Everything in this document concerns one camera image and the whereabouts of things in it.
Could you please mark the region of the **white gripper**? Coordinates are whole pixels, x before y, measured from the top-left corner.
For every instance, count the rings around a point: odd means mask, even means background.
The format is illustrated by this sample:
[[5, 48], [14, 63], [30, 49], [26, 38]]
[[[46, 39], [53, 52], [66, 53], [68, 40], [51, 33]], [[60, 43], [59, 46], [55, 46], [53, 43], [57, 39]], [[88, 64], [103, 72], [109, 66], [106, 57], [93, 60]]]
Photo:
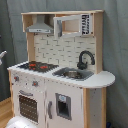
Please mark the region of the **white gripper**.
[[0, 65], [2, 65], [2, 58], [4, 57], [5, 54], [7, 54], [7, 51], [3, 51], [0, 53]]

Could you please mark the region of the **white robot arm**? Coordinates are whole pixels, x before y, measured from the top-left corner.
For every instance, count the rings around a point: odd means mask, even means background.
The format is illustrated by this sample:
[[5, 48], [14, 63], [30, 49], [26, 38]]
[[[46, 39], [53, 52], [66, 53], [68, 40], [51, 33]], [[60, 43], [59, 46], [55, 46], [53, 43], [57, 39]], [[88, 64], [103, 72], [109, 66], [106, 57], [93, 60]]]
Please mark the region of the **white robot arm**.
[[37, 128], [34, 124], [32, 124], [30, 121], [19, 117], [15, 116], [11, 118], [5, 128]]

